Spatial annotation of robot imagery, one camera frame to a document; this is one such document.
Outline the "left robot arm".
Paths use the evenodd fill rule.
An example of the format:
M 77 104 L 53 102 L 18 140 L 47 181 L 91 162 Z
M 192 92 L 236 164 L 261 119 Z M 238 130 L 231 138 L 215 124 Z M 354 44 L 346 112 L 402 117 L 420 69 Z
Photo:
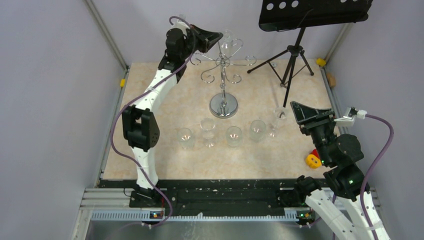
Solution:
M 155 146 L 160 138 L 160 129 L 154 113 L 182 78 L 193 54 L 207 53 L 223 36 L 221 32 L 206 31 L 195 25 L 168 30 L 164 55 L 152 82 L 141 97 L 123 109 L 123 137 L 134 154 L 137 166 L 135 190 L 149 207 L 156 206 L 161 198 L 159 191 L 155 190 L 159 180 L 155 169 Z

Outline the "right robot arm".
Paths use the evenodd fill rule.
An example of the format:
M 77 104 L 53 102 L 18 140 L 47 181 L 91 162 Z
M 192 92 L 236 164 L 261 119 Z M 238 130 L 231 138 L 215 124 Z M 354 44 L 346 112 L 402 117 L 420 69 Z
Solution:
M 356 165 L 364 158 L 358 138 L 334 133 L 335 127 L 352 126 L 356 119 L 367 118 L 368 113 L 350 107 L 337 118 L 331 108 L 312 108 L 296 101 L 290 106 L 301 133 L 311 137 L 321 164 L 330 169 L 323 173 L 325 182 L 348 215 L 335 206 L 312 177 L 296 180 L 294 202 L 312 208 L 340 240 L 389 240 L 368 185 L 370 171 L 363 173 Z

